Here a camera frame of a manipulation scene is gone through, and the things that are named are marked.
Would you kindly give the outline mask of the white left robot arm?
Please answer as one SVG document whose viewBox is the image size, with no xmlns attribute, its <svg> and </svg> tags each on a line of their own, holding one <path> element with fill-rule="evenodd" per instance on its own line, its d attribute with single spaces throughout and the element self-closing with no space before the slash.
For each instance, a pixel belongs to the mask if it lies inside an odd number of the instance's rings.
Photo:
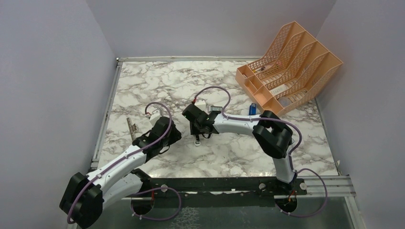
<svg viewBox="0 0 405 229">
<path fill-rule="evenodd" d="M 161 154 L 165 147 L 181 139 L 181 132 L 169 117 L 161 116 L 147 133 L 136 138 L 120 157 L 86 175 L 74 174 L 59 204 L 67 214 L 68 224 L 76 223 L 83 229 L 94 224 L 110 204 L 136 193 L 146 195 L 149 181 L 132 171 Z"/>
</svg>

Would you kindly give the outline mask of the staple box tray with staples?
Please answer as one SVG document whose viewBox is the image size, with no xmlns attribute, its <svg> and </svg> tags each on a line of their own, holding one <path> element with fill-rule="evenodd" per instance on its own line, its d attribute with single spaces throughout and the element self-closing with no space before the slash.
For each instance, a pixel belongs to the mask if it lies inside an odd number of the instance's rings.
<svg viewBox="0 0 405 229">
<path fill-rule="evenodd" d="M 212 113 L 212 112 L 221 113 L 222 110 L 223 110 L 223 107 L 222 107 L 222 106 L 210 105 L 210 106 L 208 107 L 208 112 L 209 112 L 209 113 Z"/>
</svg>

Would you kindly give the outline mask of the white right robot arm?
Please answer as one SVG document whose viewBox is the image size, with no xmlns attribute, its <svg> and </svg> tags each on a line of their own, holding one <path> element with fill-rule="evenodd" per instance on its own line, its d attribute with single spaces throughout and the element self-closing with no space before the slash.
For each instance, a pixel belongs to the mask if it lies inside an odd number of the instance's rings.
<svg viewBox="0 0 405 229">
<path fill-rule="evenodd" d="M 296 174 L 288 156 L 293 132 L 286 121 L 280 120 L 273 112 L 261 115 L 230 115 L 220 111 L 207 113 L 194 104 L 188 105 L 182 115 L 190 122 L 195 135 L 234 133 L 252 136 L 263 152 L 273 158 L 276 169 L 276 189 L 287 194 L 295 187 Z"/>
</svg>

